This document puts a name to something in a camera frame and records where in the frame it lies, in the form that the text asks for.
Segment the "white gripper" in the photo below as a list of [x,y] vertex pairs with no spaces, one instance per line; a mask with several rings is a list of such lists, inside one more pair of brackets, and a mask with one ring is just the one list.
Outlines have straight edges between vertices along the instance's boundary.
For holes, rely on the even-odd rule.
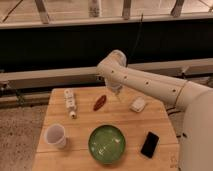
[[117,82],[110,81],[108,79],[105,80],[105,84],[110,91],[115,93],[117,100],[121,103],[122,101],[119,96],[119,93],[120,93],[120,90],[122,89],[122,85]]

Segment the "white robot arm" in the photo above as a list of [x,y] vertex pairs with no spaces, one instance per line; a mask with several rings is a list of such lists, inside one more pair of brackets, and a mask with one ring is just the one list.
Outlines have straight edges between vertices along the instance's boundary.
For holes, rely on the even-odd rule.
[[213,88],[129,68],[120,50],[102,59],[97,72],[114,93],[127,86],[183,111],[178,169],[213,171]]

